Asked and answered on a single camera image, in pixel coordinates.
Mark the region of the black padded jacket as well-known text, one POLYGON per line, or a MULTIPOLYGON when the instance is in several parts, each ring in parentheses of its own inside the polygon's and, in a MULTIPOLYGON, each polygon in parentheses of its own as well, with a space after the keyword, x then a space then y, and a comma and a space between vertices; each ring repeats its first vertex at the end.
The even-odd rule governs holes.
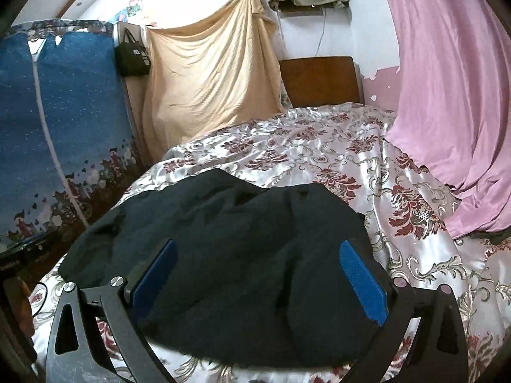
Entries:
POLYGON ((127 276, 164 239, 177 262, 138 321, 151 340, 242 367, 337 367, 378 325, 339 264, 361 216, 320 183, 263 189, 213 169, 127 199, 71 246, 59 272, 88 288, 127 276))

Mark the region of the blue fabric wardrobe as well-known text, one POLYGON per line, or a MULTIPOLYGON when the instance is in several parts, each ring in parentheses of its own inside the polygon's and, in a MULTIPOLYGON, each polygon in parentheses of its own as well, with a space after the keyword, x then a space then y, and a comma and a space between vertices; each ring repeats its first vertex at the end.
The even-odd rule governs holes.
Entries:
POLYGON ((77 238, 143 164, 114 61, 114 27, 22 23, 1 41, 1 246, 77 238))

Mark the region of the pink curtain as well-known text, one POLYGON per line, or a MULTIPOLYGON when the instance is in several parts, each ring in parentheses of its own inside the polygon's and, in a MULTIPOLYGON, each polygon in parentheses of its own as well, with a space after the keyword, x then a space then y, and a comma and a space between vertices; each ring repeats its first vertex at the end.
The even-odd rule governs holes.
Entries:
POLYGON ((389 140, 459 201, 454 238, 510 225, 510 38, 485 0, 388 0, 400 57, 389 140))

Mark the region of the brown wooden headboard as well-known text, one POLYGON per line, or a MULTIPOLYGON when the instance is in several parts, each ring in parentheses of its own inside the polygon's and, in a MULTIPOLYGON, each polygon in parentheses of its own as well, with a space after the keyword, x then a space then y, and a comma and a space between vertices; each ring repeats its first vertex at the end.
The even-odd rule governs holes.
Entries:
POLYGON ((350 56, 280 61, 281 77, 293 108, 359 103, 359 84, 350 56))

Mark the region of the black hanging bag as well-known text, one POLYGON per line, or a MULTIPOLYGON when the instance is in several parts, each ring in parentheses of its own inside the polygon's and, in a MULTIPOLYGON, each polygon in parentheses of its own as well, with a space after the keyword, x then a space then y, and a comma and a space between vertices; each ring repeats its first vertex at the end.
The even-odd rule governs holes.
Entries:
POLYGON ((146 47, 134 38, 129 29, 124 30, 120 43, 114 48, 114 56, 117 72, 123 78, 150 73, 152 63, 146 47))

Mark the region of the yellow hanging blanket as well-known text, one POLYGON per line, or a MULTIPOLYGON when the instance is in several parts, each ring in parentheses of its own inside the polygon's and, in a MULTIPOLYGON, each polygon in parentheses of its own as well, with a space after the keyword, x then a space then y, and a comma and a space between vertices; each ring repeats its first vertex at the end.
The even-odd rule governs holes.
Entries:
POLYGON ((173 146, 284 111, 275 30, 260 0, 230 0, 199 22, 146 31, 152 66, 140 124, 152 162, 173 146))

